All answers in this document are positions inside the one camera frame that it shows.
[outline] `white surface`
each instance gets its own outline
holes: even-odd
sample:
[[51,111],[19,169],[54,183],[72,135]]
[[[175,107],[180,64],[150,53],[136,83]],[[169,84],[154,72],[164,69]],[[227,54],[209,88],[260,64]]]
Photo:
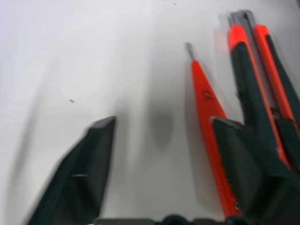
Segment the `white surface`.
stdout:
[[269,27],[298,89],[293,0],[1,1],[0,224],[24,223],[61,157],[110,115],[119,125],[103,216],[223,218],[184,43],[242,121],[226,17],[244,8]]

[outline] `white table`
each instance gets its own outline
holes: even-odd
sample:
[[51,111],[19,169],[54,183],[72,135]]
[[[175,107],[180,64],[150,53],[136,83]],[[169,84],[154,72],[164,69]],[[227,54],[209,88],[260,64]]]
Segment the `white table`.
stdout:
[[61,157],[111,115],[102,216],[222,219],[184,43],[228,117],[242,121],[227,44],[227,16],[239,9],[269,27],[300,90],[296,0],[1,2],[0,224],[22,224]]

